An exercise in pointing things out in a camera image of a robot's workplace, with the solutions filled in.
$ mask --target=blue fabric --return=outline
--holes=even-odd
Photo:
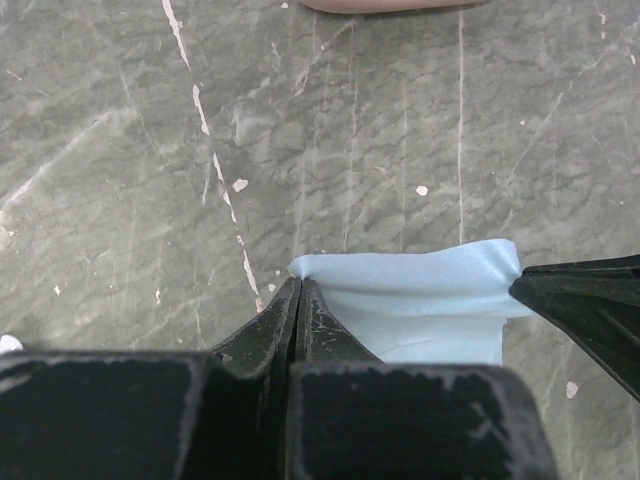
[[[418,255],[307,255],[289,271],[317,281],[336,318],[386,362],[499,365],[506,319],[532,314],[508,293],[522,272],[507,240]]]

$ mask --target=marble surface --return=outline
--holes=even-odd
[[[0,330],[207,348],[303,253],[638,253],[639,112],[636,0],[0,0]],[[541,319],[505,337],[563,478],[638,479],[630,397]]]

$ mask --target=light blue cloth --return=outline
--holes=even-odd
[[[490,240],[428,254],[307,255],[289,272],[320,284],[331,313],[385,362],[502,364],[516,247]]]

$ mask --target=gray stone tabletop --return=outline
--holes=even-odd
[[[639,253],[640,3],[343,17],[0,0],[1,332],[204,349],[313,252]],[[563,478],[638,479],[638,406],[511,321]]]

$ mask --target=green-gray surface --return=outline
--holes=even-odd
[[[639,15],[0,1],[0,330],[205,348],[303,253],[638,253]],[[638,478],[637,405],[572,342],[512,322],[505,357],[564,478]]]

